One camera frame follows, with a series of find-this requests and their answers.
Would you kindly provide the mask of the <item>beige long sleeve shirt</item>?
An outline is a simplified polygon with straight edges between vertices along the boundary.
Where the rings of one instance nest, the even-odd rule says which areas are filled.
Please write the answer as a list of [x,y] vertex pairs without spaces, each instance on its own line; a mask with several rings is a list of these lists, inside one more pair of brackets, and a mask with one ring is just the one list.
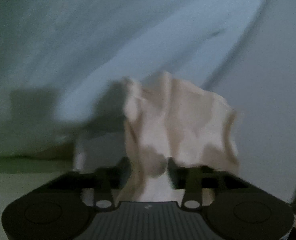
[[152,88],[126,81],[125,147],[132,174],[117,200],[180,200],[166,174],[173,159],[185,167],[206,165],[237,174],[231,129],[237,117],[227,101],[163,73]]

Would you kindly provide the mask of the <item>carrot print light sheet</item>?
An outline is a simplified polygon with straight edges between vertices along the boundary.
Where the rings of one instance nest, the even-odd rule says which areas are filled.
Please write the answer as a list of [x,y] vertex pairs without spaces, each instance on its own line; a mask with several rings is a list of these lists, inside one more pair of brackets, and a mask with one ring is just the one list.
[[204,86],[267,0],[0,0],[0,157],[119,113],[121,81]]

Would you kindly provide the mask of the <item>green grid cutting mat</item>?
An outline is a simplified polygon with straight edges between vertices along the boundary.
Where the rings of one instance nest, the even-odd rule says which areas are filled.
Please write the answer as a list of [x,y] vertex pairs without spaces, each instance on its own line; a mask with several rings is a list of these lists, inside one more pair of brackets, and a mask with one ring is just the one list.
[[0,158],[0,239],[7,239],[1,215],[8,204],[72,169],[70,159]]

